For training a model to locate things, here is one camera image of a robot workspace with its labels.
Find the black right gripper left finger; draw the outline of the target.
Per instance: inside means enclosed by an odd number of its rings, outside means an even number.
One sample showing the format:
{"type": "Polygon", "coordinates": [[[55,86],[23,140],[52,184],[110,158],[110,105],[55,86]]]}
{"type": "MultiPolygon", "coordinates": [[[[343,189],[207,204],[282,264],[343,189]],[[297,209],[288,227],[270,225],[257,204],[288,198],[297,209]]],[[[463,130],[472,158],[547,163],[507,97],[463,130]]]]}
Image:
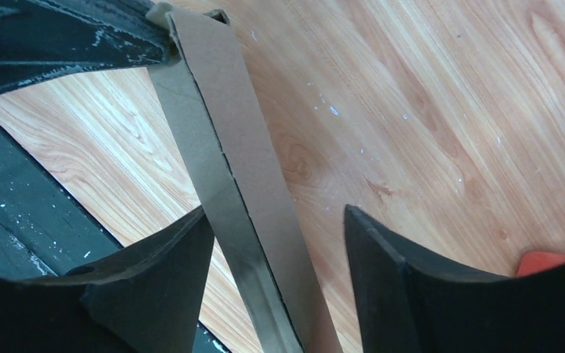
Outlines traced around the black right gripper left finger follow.
{"type": "Polygon", "coordinates": [[[214,235],[201,207],[59,277],[0,277],[0,352],[190,352],[214,235]]]}

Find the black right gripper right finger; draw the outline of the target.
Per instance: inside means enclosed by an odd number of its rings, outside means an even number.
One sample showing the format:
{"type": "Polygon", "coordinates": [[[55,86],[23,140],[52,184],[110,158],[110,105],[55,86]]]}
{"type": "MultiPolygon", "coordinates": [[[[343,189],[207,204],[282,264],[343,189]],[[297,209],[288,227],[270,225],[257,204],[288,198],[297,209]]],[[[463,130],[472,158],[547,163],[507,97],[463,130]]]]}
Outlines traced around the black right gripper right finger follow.
{"type": "Polygon", "coordinates": [[[365,352],[565,352],[565,263],[525,277],[489,273],[351,204],[344,238],[365,352]]]}

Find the brown cardboard box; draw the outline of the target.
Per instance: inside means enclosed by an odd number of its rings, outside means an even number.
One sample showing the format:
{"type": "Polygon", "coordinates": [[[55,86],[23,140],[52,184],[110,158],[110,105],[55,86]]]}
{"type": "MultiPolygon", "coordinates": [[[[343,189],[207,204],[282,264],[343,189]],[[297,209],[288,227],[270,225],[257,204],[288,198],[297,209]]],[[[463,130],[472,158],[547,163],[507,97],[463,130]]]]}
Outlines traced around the brown cardboard box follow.
{"type": "Polygon", "coordinates": [[[170,61],[148,72],[265,352],[339,352],[294,203],[223,10],[166,2],[170,61]]]}

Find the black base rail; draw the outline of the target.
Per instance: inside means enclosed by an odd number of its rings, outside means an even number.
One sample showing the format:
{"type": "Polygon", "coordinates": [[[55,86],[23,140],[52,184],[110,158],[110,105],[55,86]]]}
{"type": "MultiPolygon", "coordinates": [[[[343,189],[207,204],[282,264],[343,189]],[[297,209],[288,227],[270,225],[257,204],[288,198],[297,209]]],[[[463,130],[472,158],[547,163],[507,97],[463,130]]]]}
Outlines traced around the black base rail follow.
{"type": "MultiPolygon", "coordinates": [[[[59,277],[125,247],[0,127],[0,277],[59,277]]],[[[198,320],[190,352],[227,347],[198,320]]]]}

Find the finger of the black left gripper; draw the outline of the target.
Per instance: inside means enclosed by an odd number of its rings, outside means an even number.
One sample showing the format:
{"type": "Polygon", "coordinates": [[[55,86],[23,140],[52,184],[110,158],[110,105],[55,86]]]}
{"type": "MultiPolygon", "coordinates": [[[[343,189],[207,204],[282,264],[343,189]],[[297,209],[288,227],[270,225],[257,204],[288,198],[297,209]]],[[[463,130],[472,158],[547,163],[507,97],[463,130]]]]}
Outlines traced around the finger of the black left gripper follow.
{"type": "Polygon", "coordinates": [[[167,63],[152,1],[0,1],[0,94],[62,76],[167,63]]]}

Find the red plastic basket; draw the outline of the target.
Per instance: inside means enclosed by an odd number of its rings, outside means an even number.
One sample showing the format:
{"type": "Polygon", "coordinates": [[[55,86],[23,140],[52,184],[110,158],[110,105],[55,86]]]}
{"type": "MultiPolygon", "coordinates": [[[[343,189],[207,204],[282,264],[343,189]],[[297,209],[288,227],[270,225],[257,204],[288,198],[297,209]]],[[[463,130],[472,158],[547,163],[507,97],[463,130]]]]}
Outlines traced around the red plastic basket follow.
{"type": "Polygon", "coordinates": [[[557,252],[526,252],[516,270],[517,277],[525,277],[538,272],[558,267],[565,263],[565,254],[557,252]]]}

